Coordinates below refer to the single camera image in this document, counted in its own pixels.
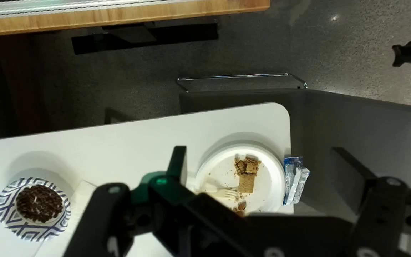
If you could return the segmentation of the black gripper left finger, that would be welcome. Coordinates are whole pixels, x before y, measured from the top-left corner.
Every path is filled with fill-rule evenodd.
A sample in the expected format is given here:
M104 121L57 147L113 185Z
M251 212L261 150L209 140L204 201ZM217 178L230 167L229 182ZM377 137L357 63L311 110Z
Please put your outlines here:
M153 190L174 192L181 188L181 174L186 164L187 147L176 145L173 148L166 171L154 171L143 177L143 184Z

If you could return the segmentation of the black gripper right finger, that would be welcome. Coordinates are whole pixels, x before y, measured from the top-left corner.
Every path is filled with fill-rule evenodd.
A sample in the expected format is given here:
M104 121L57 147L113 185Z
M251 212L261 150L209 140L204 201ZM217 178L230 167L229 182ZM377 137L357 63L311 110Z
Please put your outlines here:
M343 147L334 147L331 155L333 185L341 200L354 212L358 212L377 175Z

